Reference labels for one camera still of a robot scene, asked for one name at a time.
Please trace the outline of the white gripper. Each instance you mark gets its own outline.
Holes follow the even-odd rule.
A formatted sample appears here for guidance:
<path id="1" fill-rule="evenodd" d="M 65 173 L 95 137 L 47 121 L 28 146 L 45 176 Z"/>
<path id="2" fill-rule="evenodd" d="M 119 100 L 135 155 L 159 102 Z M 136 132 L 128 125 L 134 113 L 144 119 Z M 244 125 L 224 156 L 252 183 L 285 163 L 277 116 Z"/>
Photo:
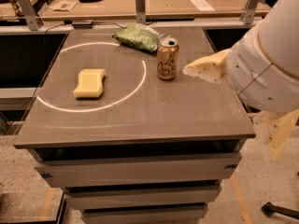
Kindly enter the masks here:
<path id="1" fill-rule="evenodd" d="M 276 161 L 289 144 L 299 119 L 298 79 L 266 57 L 260 45 L 259 26 L 246 32 L 231 49 L 202 57 L 183 68 L 184 75 L 210 83 L 221 83 L 226 71 L 238 97 L 247 105 L 263 110 L 261 120 L 269 129 L 270 160 Z"/>

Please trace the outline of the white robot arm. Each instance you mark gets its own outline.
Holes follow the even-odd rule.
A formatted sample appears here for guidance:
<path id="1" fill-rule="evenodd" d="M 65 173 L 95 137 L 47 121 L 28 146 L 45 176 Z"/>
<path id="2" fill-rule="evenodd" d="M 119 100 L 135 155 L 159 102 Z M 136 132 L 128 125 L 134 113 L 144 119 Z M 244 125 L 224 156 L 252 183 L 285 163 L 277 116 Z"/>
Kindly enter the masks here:
<path id="1" fill-rule="evenodd" d="M 270 12 L 231 48 L 189 63 L 183 73 L 230 82 L 268 126 L 265 141 L 275 161 L 299 118 L 299 0 L 277 0 Z"/>

